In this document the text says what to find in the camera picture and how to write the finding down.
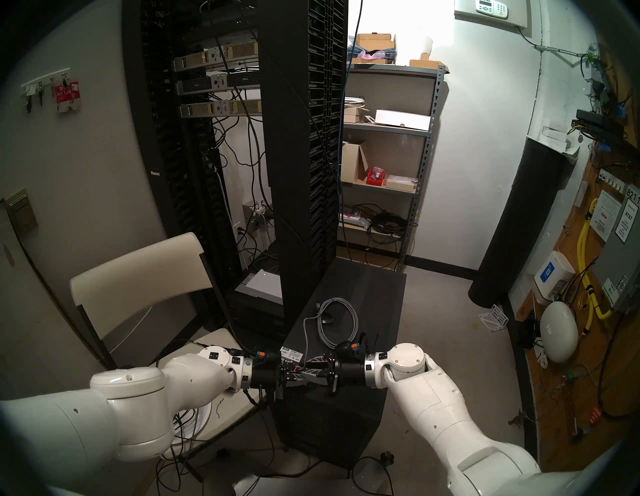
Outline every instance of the black cylinder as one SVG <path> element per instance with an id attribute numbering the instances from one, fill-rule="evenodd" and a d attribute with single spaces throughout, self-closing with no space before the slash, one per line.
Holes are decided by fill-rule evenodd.
<path id="1" fill-rule="evenodd" d="M 511 290 L 547 220 L 566 158 L 527 138 L 509 199 L 469 288 L 480 307 L 499 304 Z"/>

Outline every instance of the yellow cable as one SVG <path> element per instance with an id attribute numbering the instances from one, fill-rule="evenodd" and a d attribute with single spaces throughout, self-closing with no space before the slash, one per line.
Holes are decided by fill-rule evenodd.
<path id="1" fill-rule="evenodd" d="M 591 202 L 591 205 L 589 206 L 589 213 L 591 215 L 593 215 L 593 211 L 595 210 L 597 203 L 598 203 L 598 199 L 594 198 L 593 201 Z M 608 319 L 612 315 L 611 310 L 608 310 L 604 314 L 602 313 L 602 311 L 600 310 L 600 304 L 598 303 L 598 299 L 596 298 L 593 287 L 589 288 L 589 286 L 591 286 L 591 281 L 589 281 L 589 275 L 586 273 L 586 257 L 585 257 L 588 235 L 589 235 L 589 219 L 585 219 L 584 224 L 582 226 L 582 231 L 580 232 L 580 236 L 578 237 L 576 257 L 578 260 L 579 273 L 584 272 L 584 274 L 581 276 L 582 285 L 584 286 L 585 290 L 587 290 L 587 292 L 589 293 L 589 318 L 587 320 L 587 324 L 584 326 L 584 329 L 586 331 L 589 331 L 589 329 L 591 329 L 591 323 L 593 321 L 594 311 L 600 320 Z"/>

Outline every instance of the dell server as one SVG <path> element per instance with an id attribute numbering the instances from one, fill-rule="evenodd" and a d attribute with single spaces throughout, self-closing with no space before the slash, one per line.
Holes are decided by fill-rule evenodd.
<path id="1" fill-rule="evenodd" d="M 244 105 L 239 100 L 216 100 L 180 105 L 180 117 L 242 117 L 246 116 L 245 106 L 249 115 L 262 115 L 261 100 L 244 100 Z"/>
<path id="2" fill-rule="evenodd" d="M 179 95 L 196 95 L 198 93 L 229 92 L 238 90 L 253 90 L 260 88 L 260 71 L 231 72 L 214 74 L 213 76 L 197 77 L 178 81 L 176 91 Z"/>
<path id="3" fill-rule="evenodd" d="M 190 69 L 225 68 L 225 62 L 227 66 L 232 68 L 258 63 L 258 42 L 226 45 L 222 47 L 222 50 L 221 53 L 220 48 L 212 47 L 204 49 L 202 52 L 176 57 L 173 59 L 173 70 L 182 72 Z"/>

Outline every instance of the floor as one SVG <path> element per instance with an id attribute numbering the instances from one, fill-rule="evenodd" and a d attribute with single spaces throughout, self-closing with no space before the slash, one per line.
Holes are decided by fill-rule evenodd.
<path id="1" fill-rule="evenodd" d="M 508 421 L 518 413 L 521 403 L 507 331 L 492 333 L 477 318 L 478 314 L 486 310 L 469 300 L 467 291 L 471 281 L 413 267 L 406 267 L 404 272 L 407 274 L 407 282 L 398 342 L 418 344 L 431 355 L 456 382 L 465 397 L 471 417 L 488 437 L 523 446 L 523 431 L 515 425 L 508 425 Z M 265 418 L 275 445 L 280 446 L 268 412 Z M 207 473 L 207 470 L 214 470 L 215 465 L 207 462 L 220 447 L 237 451 L 269 446 L 265 425 L 255 415 L 241 428 L 200 454 L 193 463 L 201 465 L 201 470 Z M 364 455 L 379 456 L 383 451 L 390 451 L 395 456 L 395 463 L 389 467 L 389 473 L 396 496 L 447 494 L 443 466 L 429 444 L 410 429 L 390 394 L 387 396 L 380 427 Z M 268 464 L 271 451 L 247 451 L 237 456 L 245 458 L 249 467 L 245 472 L 248 472 L 253 464 Z M 306 455 L 293 450 L 287 453 L 278 450 L 270 467 L 279 473 L 295 473 L 304 470 L 307 465 Z M 175 470 L 170 472 L 163 475 L 162 480 L 165 481 L 166 478 L 165 483 L 176 488 Z M 231 469 L 223 472 L 215 477 L 241 477 L 241 474 L 231 474 Z M 342 479 L 346 477 L 346 471 L 323 463 L 306 477 Z M 203 488 L 189 475 L 181 479 L 182 486 L 178 494 L 219 494 L 209 486 L 210 480 L 205 481 Z M 252 496 L 271 493 L 266 489 L 266 485 L 258 484 L 252 491 Z M 388 492 L 387 484 L 381 485 L 379 491 Z M 169 493 L 161 488 L 160 494 Z M 149 487 L 147 495 L 157 495 L 155 481 Z"/>

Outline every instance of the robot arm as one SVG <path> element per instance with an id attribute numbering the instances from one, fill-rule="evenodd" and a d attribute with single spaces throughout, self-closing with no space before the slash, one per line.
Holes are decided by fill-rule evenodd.
<path id="1" fill-rule="evenodd" d="M 354 383 L 389 388 L 411 427 L 433 446 L 455 495 L 491 494 L 540 471 L 522 448 L 482 434 L 455 383 L 417 345 L 398 344 L 364 360 L 348 355 L 351 345 L 345 350 L 347 355 L 285 370 L 279 360 L 254 367 L 240 350 L 209 346 L 161 370 L 102 372 L 89 389 L 5 402 L 3 413 L 44 479 L 65 486 L 112 458 L 159 456 L 173 440 L 173 416 L 205 406 L 225 390 L 277 391 L 313 382 L 336 394 L 340 383 Z"/>

